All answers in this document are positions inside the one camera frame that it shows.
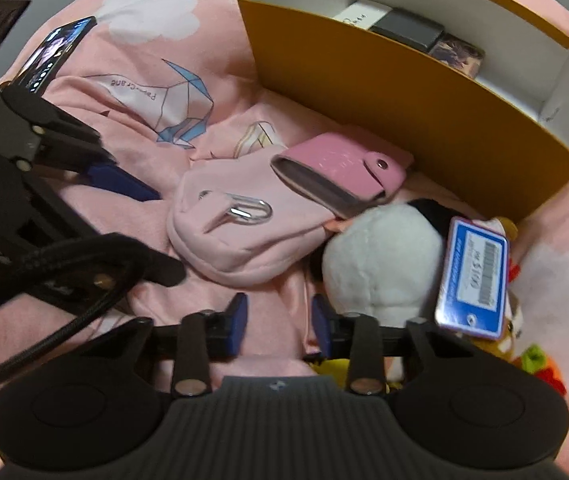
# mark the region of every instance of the price tag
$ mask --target price tag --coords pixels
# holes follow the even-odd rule
[[[495,232],[454,218],[443,269],[436,322],[499,339],[505,316],[509,242]]]

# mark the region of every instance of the smartphone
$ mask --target smartphone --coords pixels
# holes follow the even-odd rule
[[[88,31],[96,25],[89,16],[52,30],[22,66],[11,84],[41,94]]]

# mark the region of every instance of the pink pouch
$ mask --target pink pouch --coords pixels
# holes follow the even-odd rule
[[[340,218],[353,218],[385,202],[400,188],[413,158],[407,152],[397,158],[402,158],[403,164],[350,137],[329,132],[279,153],[271,166],[299,193]]]
[[[180,180],[168,236],[176,252],[210,280],[237,287],[265,283],[326,239],[323,224],[334,215],[290,189],[270,167],[284,149],[269,146],[238,159],[196,162]],[[268,208],[256,211],[260,203],[244,198]],[[245,223],[230,214],[234,207],[268,219]]]

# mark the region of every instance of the yellow box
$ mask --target yellow box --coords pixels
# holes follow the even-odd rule
[[[333,17],[356,0],[238,0],[262,84],[409,150],[486,216],[519,221],[569,181],[569,37],[512,0],[372,0],[485,52],[475,80]]]

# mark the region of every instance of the white cloud print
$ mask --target white cloud print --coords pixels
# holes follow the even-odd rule
[[[162,36],[183,40],[200,27],[194,16],[198,0],[104,0],[96,12],[119,43],[141,44]]]

